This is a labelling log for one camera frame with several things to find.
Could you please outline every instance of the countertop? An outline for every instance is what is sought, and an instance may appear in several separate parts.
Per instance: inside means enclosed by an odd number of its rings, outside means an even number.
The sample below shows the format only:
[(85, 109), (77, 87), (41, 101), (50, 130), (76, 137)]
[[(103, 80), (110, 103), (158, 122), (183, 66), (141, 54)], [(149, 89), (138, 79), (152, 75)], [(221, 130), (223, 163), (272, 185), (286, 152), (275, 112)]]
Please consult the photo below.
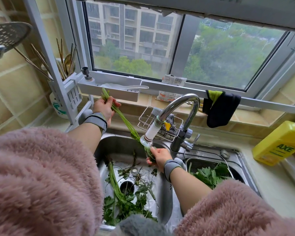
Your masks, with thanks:
[[(133, 116), (126, 116), (126, 118), (135, 126), (138, 133), (144, 133), (143, 130), (136, 127), (138, 124), (136, 118)], [(54, 116), (44, 126), (65, 131), (70, 126), (70, 123), (54, 113)], [(113, 118), (111, 128), (128, 131), (126, 125), (116, 115)], [(201, 134), (197, 141), (199, 144), (232, 148), (240, 151), (262, 198), (280, 215), (295, 218), (295, 184), (280, 164), (270, 167), (253, 159), (251, 151), (258, 141), (254, 141), (251, 137), (207, 128), (193, 126), (192, 129), (194, 136), (197, 133)]]

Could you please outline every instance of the white plastic bag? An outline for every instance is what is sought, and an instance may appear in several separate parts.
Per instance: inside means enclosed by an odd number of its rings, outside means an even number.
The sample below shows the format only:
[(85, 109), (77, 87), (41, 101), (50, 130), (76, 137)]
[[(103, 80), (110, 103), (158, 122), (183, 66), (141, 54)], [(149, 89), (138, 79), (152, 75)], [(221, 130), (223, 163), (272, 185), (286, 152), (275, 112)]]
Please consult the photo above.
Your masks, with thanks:
[[(164, 75), (162, 79), (163, 84), (170, 84), (175, 86), (183, 87), (185, 82), (187, 81), (186, 78), (182, 77), (175, 77), (174, 75)], [(156, 97), (157, 100), (164, 101), (164, 102), (171, 102), (177, 98), (178, 94), (170, 93), (165, 91), (159, 91), (158, 96)]]

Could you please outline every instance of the sink drain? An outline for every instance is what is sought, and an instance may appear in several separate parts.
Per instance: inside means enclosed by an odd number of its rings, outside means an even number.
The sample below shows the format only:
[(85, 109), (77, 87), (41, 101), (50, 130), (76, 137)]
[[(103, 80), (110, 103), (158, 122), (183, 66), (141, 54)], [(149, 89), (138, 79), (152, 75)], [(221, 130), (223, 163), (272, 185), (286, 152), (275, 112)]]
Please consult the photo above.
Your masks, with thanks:
[(134, 185), (130, 181), (122, 182), (120, 190), (123, 194), (129, 195), (134, 193)]

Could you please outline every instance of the apartment building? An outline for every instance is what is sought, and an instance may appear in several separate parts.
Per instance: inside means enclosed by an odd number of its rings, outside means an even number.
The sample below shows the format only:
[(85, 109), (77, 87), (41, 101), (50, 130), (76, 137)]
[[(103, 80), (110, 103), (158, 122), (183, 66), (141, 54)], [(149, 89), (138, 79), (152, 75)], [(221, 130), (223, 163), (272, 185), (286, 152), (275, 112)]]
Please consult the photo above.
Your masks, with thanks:
[(93, 54), (111, 41), (121, 56), (144, 59), (153, 71), (164, 72), (172, 61), (181, 17), (122, 4), (87, 1)]

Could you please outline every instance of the metal strainer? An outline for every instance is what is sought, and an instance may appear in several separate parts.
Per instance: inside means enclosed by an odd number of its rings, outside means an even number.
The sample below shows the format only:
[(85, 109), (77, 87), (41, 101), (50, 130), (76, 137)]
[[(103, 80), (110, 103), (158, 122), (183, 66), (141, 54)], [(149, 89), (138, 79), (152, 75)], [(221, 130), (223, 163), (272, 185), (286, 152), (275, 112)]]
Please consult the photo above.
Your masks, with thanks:
[(31, 30), (32, 26), (25, 22), (0, 23), (0, 58), (20, 44)]

